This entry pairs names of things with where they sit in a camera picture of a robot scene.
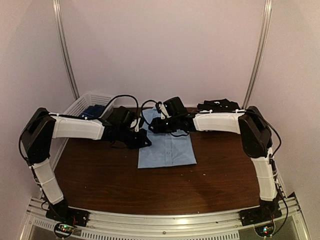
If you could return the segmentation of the light blue long sleeve shirt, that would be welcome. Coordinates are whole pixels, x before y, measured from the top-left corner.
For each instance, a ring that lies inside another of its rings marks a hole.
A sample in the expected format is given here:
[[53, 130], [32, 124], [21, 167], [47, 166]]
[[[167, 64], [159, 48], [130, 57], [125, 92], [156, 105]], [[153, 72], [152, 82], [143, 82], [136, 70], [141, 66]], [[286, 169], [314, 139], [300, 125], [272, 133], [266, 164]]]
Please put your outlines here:
[[148, 130], [148, 125], [143, 124], [147, 130], [147, 137], [151, 146], [139, 149], [139, 169], [176, 167], [195, 165], [197, 163], [193, 151], [191, 137], [179, 130], [174, 134], [155, 134]]

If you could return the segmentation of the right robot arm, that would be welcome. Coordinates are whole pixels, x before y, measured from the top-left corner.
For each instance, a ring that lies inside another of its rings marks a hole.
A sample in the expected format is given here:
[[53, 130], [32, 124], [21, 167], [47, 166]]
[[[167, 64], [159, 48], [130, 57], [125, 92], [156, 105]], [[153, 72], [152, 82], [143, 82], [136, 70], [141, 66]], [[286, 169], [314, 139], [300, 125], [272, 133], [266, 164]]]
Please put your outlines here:
[[205, 100], [190, 112], [179, 97], [155, 104], [159, 117], [152, 119], [149, 130], [155, 134], [219, 131], [240, 135], [244, 153], [251, 159], [259, 185], [256, 216], [268, 220], [277, 209], [278, 171], [274, 161], [271, 126], [255, 106], [241, 109], [227, 99]]

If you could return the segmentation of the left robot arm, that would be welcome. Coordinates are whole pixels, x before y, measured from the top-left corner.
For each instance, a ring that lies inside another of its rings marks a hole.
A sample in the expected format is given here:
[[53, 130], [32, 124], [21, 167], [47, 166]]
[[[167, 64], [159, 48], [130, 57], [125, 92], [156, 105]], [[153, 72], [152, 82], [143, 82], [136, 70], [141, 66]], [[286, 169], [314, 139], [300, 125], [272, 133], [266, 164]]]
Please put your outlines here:
[[49, 211], [61, 222], [72, 218], [51, 164], [51, 146], [56, 139], [87, 139], [121, 142], [128, 149], [151, 146], [143, 120], [136, 112], [121, 106], [104, 110], [95, 118], [65, 115], [38, 108], [19, 137], [19, 151], [40, 187]]

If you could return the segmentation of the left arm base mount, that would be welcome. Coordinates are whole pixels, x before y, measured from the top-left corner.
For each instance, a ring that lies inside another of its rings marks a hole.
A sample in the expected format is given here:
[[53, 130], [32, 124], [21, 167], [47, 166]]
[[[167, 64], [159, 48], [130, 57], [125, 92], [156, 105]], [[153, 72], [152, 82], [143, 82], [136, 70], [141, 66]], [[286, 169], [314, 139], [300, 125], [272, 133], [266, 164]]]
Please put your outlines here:
[[66, 217], [58, 215], [56, 211], [49, 208], [45, 214], [46, 218], [55, 220], [53, 233], [59, 239], [69, 238], [80, 227], [86, 227], [89, 219], [89, 212], [75, 208], [68, 208]]

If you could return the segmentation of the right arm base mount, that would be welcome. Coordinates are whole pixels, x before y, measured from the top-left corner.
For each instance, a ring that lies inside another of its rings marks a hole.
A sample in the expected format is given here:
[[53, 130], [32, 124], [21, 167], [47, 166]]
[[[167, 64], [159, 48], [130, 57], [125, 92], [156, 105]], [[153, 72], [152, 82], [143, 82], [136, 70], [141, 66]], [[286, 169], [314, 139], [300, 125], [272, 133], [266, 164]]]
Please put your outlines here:
[[268, 238], [276, 231], [275, 219], [282, 216], [279, 207], [270, 210], [267, 207], [254, 207], [239, 212], [242, 226], [254, 226], [255, 233], [259, 237]]

